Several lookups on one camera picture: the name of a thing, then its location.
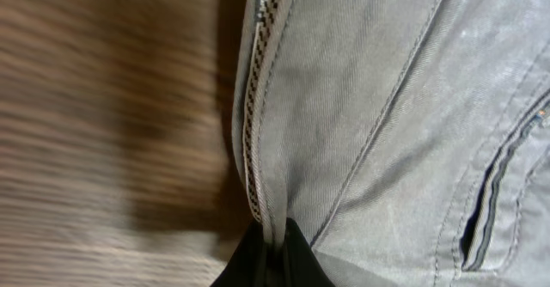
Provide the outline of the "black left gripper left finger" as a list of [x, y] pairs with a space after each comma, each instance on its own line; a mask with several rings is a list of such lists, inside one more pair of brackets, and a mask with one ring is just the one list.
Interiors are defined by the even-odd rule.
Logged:
[[253, 221], [211, 287], [264, 287], [266, 258], [262, 226]]

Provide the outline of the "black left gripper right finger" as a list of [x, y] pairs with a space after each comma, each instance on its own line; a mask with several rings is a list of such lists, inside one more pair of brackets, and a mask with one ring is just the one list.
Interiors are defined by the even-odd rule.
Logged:
[[322, 270], [297, 223], [286, 219], [284, 234], [283, 275], [286, 287], [334, 287]]

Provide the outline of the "grey shorts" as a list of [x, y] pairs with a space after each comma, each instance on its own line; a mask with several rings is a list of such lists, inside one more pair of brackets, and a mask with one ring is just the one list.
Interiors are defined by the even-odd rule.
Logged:
[[265, 284], [549, 283], [549, 0], [247, 0], [232, 138]]

